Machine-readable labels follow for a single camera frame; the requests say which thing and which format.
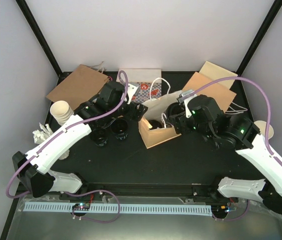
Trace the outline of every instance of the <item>paper cup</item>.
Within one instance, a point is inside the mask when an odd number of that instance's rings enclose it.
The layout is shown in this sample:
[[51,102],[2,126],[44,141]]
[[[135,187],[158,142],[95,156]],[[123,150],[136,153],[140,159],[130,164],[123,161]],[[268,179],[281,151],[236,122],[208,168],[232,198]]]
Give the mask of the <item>paper cup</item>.
[[50,107],[50,113],[59,125],[64,125],[73,115],[73,110],[66,101],[56,101]]
[[[258,120],[258,121],[255,121],[254,124],[260,129],[261,134],[263,136],[265,136],[266,135],[266,124],[267,124],[267,122]],[[270,125],[270,127],[269,127],[269,139],[272,138],[274,134],[275,134],[275,131],[274,131],[273,127]]]

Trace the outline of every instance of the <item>black tabletop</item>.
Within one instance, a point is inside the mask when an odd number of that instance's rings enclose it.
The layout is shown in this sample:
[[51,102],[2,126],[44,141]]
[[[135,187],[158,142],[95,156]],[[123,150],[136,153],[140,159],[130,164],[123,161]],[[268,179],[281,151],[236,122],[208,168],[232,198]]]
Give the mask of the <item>black tabletop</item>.
[[[115,72],[105,73],[116,79]],[[181,90],[193,72],[162,72],[170,92]],[[162,82],[162,93],[168,87]],[[231,90],[237,93],[234,102],[246,107],[241,83],[235,81]],[[54,119],[52,130],[59,125]],[[216,149],[201,135],[182,135],[146,149],[137,122],[129,122],[128,140],[119,141],[108,134],[105,147],[96,146],[84,137],[70,149],[70,155],[58,160],[52,170],[79,173],[90,183],[115,184],[211,184],[216,176],[256,180],[263,175],[234,150]]]

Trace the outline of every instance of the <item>purple cable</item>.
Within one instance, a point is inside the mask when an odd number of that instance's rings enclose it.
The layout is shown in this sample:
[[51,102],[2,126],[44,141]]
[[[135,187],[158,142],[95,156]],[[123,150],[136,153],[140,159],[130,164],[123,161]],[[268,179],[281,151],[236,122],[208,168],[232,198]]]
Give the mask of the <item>purple cable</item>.
[[[117,213],[116,213],[115,217],[112,218],[111,220],[107,220],[107,221],[96,220],[96,219],[93,219],[93,218],[90,218],[90,217],[85,217],[85,216],[82,216],[81,218],[85,219],[85,220],[89,220],[89,221],[95,222],[95,223],[99,223],[99,224],[109,224],[109,223],[112,223],[115,220],[117,220],[118,217],[120,216],[120,202],[119,202],[119,199],[116,197],[116,195],[114,195],[112,192],[107,191],[107,190],[94,190],[94,191],[89,191],[89,192],[86,192],[86,193],[83,193],[83,194],[77,194],[77,195],[76,194],[72,194],[70,192],[65,192],[65,193],[68,194],[69,196],[72,196],[72,197],[83,197],[83,196],[86,196],[86,195],[89,195],[89,194],[94,194],[94,193],[99,193],[99,192],[104,192],[104,193],[110,194],[116,200],[116,202],[117,202]],[[76,210],[76,208],[73,209],[72,216],[74,216],[76,218],[79,218],[78,216],[75,216],[75,210]]]
[[[272,151],[271,147],[270,147],[270,144],[269,144],[269,128],[270,128],[270,120],[271,120],[271,107],[270,107],[270,101],[265,93],[265,91],[258,85],[256,84],[255,82],[251,81],[250,79],[247,79],[245,77],[241,77],[241,76],[229,76],[229,77],[223,77],[223,78],[220,78],[220,79],[217,79],[217,80],[214,80],[212,82],[209,82],[208,84],[200,87],[198,90],[195,90],[193,91],[192,93],[190,93],[189,95],[190,96],[193,96],[194,94],[197,94],[198,92],[202,91],[203,89],[213,85],[213,84],[216,84],[216,83],[219,83],[219,82],[222,82],[222,81],[226,81],[226,80],[240,80],[240,81],[243,81],[243,82],[247,82],[249,84],[252,84],[253,86],[255,86],[263,95],[264,99],[265,99],[265,102],[266,102],[266,108],[267,108],[267,119],[266,119],[266,125],[265,125],[265,147],[266,149],[268,150],[268,152],[273,155],[274,152]],[[273,157],[275,159],[275,161],[282,167],[282,161],[274,156]]]
[[240,216],[237,216],[237,217],[231,218],[231,219],[222,219],[222,218],[216,218],[216,216],[212,213],[212,217],[215,220],[221,220],[223,222],[232,222],[232,221],[236,221],[236,220],[243,218],[249,212],[249,208],[250,208],[250,201],[247,200],[246,209],[244,210],[244,213],[242,213]]
[[[128,94],[128,86],[129,86],[129,82],[128,82],[128,76],[126,74],[125,71],[123,70],[120,70],[117,75],[119,76],[119,79],[120,81],[122,81],[122,78],[121,78],[121,74],[124,75],[124,78],[125,78],[125,88],[124,88],[124,93],[122,94],[122,98],[120,100],[120,102],[118,103],[117,106],[115,106],[112,110],[100,115],[100,116],[95,116],[95,117],[92,117],[92,118],[89,118],[89,119],[86,119],[86,120],[82,120],[82,121],[78,121],[76,123],[73,123],[71,124],[70,126],[66,127],[65,129],[66,130],[69,130],[70,128],[76,126],[76,125],[79,125],[79,124],[83,124],[83,123],[88,123],[88,122],[91,122],[91,121],[94,121],[94,120],[98,120],[98,119],[101,119],[103,117],[106,117],[112,113],[114,113],[124,102],[127,94]],[[43,149],[45,149],[54,139],[56,139],[58,136],[60,136],[62,133],[64,133],[64,131],[60,131],[58,132],[56,135],[54,135],[51,139],[49,139],[36,153],[39,154],[43,151]],[[25,191],[19,195],[16,195],[16,196],[12,196],[10,195],[9,193],[9,190],[10,190],[10,187],[12,185],[12,182],[14,181],[14,179],[18,176],[18,174],[22,171],[22,169],[27,165],[29,164],[36,156],[32,156],[30,157],[25,163],[23,163],[21,165],[21,167],[19,167],[15,173],[13,174],[13,176],[11,177],[10,181],[8,182],[7,186],[6,186],[6,189],[5,189],[5,195],[10,198],[10,199],[17,199],[17,198],[20,198],[20,197],[23,197],[24,195],[27,195],[29,194],[30,192],[29,191]]]

